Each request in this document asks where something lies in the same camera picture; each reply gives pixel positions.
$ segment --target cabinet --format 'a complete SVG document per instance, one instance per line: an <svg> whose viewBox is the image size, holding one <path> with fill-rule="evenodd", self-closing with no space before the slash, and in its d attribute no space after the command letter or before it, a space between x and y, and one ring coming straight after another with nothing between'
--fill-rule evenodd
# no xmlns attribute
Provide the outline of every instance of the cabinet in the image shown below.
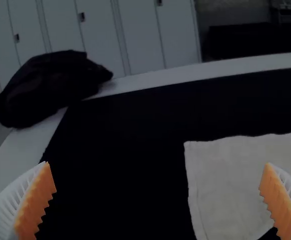
<svg viewBox="0 0 291 240"><path fill-rule="evenodd" d="M162 0L156 8L166 68L199 62L193 7L190 0Z"/></svg>
<svg viewBox="0 0 291 240"><path fill-rule="evenodd" d="M88 58L111 70L115 78L125 76L122 54L109 0L76 0L82 38Z"/></svg>
<svg viewBox="0 0 291 240"><path fill-rule="evenodd" d="M36 0L9 0L9 10L16 49L21 65L46 53Z"/></svg>
<svg viewBox="0 0 291 240"><path fill-rule="evenodd" d="M42 0L42 5L52 51L84 51L75 1Z"/></svg>
<svg viewBox="0 0 291 240"><path fill-rule="evenodd" d="M8 2L0 0L0 89L19 69L19 57L9 18Z"/></svg>
<svg viewBox="0 0 291 240"><path fill-rule="evenodd" d="M123 34L131 74L165 68L153 0L119 0Z"/></svg>
<svg viewBox="0 0 291 240"><path fill-rule="evenodd" d="M201 61L193 0L0 0L0 88L28 59L86 51L115 78Z"/></svg>

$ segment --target cabinet handle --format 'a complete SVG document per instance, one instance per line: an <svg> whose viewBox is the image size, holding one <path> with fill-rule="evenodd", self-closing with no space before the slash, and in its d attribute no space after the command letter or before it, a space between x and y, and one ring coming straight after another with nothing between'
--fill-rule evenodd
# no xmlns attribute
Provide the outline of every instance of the cabinet handle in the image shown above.
<svg viewBox="0 0 291 240"><path fill-rule="evenodd" d="M20 43L20 36L19 36L19 33L17 33L16 35L14 35L14 41L16 43Z"/></svg>
<svg viewBox="0 0 291 240"><path fill-rule="evenodd" d="M163 0L155 0L156 1L156 5L158 6L158 7L161 7L161 6L163 6Z"/></svg>
<svg viewBox="0 0 291 240"><path fill-rule="evenodd" d="M84 12L79 13L79 20L81 23L84 23L86 21L86 15Z"/></svg>

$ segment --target white cloth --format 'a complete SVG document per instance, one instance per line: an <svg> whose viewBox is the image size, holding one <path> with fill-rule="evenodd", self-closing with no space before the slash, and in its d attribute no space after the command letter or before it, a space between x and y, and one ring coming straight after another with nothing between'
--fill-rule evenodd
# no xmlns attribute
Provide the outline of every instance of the white cloth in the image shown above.
<svg viewBox="0 0 291 240"><path fill-rule="evenodd" d="M267 162L291 174L291 133L192 141L184 148L198 240L256 240L273 227L258 188Z"/></svg>

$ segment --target wall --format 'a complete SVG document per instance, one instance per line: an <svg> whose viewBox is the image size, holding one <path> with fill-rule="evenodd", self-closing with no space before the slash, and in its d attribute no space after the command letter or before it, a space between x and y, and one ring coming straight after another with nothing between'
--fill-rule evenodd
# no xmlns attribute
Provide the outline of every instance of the wall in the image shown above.
<svg viewBox="0 0 291 240"><path fill-rule="evenodd" d="M195 0L201 36L210 26L262 23L269 20L268 0Z"/></svg>

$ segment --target black cloth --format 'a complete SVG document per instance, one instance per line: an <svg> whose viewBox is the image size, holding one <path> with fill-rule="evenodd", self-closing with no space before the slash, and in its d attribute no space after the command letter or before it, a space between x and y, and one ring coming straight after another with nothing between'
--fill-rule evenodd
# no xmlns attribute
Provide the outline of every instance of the black cloth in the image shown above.
<svg viewBox="0 0 291 240"><path fill-rule="evenodd" d="M42 157L57 193L37 239L195 240L183 143L290 132L291 69L81 102Z"/></svg>
<svg viewBox="0 0 291 240"><path fill-rule="evenodd" d="M30 127L58 109L92 96L112 72L87 59L87 53L59 51L28 60L0 94L0 123Z"/></svg>

